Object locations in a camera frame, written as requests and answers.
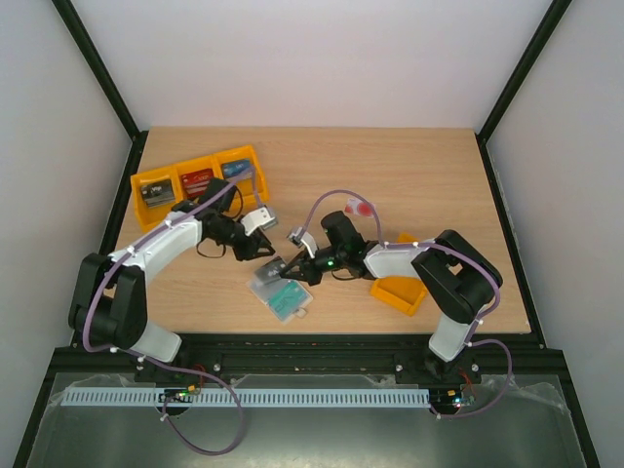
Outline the beige leather card holder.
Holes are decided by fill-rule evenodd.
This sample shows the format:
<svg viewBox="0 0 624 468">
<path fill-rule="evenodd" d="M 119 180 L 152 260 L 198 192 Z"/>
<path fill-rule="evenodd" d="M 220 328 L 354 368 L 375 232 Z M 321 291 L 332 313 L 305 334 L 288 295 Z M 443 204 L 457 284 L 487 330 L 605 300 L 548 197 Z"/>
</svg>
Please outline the beige leather card holder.
<svg viewBox="0 0 624 468">
<path fill-rule="evenodd" d="M 286 263 L 280 256 L 257 268 L 247 282 L 254 296 L 283 324 L 293 318 L 302 319 L 313 297 L 298 281 L 284 279 L 280 272 Z"/>
</svg>

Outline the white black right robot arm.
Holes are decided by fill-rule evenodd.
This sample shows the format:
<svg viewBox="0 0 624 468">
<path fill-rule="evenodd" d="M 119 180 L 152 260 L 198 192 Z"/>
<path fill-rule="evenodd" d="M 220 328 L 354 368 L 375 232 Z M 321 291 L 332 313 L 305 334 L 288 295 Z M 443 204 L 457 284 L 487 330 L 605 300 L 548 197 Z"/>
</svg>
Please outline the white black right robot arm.
<svg viewBox="0 0 624 468">
<path fill-rule="evenodd" d="M 284 279 L 321 283 L 326 273 L 347 270 L 356 279 L 409 278 L 422 282 L 442 312 L 429 339 L 427 374 L 449 380 L 459 370 L 459 354 L 485 317 L 499 304 L 503 279 L 498 270 L 458 232 L 433 240 L 388 243 L 365 239 L 342 212 L 321 220 L 329 244 L 318 248 L 304 227 L 289 240 L 298 254 L 280 271 Z"/>
</svg>

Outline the white card with red circle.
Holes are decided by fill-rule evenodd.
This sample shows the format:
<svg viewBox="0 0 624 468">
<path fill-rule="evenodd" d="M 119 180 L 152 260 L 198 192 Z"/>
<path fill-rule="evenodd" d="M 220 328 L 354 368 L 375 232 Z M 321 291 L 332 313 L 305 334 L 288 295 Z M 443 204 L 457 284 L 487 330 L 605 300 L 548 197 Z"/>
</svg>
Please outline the white card with red circle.
<svg viewBox="0 0 624 468">
<path fill-rule="evenodd" d="M 357 198 L 349 198 L 344 207 L 347 214 L 374 218 L 374 206 Z"/>
</svg>

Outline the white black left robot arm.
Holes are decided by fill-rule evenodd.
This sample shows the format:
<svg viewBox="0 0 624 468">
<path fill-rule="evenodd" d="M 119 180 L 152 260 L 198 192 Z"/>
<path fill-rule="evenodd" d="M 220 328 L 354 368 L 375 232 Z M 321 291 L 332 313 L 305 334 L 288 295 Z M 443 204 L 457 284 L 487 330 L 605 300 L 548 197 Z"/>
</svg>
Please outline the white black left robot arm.
<svg viewBox="0 0 624 468">
<path fill-rule="evenodd" d="M 126 248 L 91 253 L 80 265 L 68 323 L 89 352 L 119 349 L 172 362 L 181 337 L 148 318 L 147 287 L 172 261 L 205 240 L 230 249 L 239 261 L 274 254 L 265 230 L 277 222 L 265 205 L 228 215 L 238 189 L 214 178 L 196 201 L 183 200 L 156 227 Z"/>
</svg>

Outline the teal green card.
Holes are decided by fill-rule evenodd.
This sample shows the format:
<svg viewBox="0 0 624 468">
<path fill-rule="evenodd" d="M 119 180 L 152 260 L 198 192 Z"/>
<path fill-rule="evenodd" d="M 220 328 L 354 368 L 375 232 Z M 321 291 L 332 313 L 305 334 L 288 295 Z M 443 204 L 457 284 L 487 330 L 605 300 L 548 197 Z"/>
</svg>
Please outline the teal green card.
<svg viewBox="0 0 624 468">
<path fill-rule="evenodd" d="M 289 317 L 309 298 L 307 290 L 297 282 L 287 282 L 269 300 L 272 311 L 281 318 Z"/>
</svg>

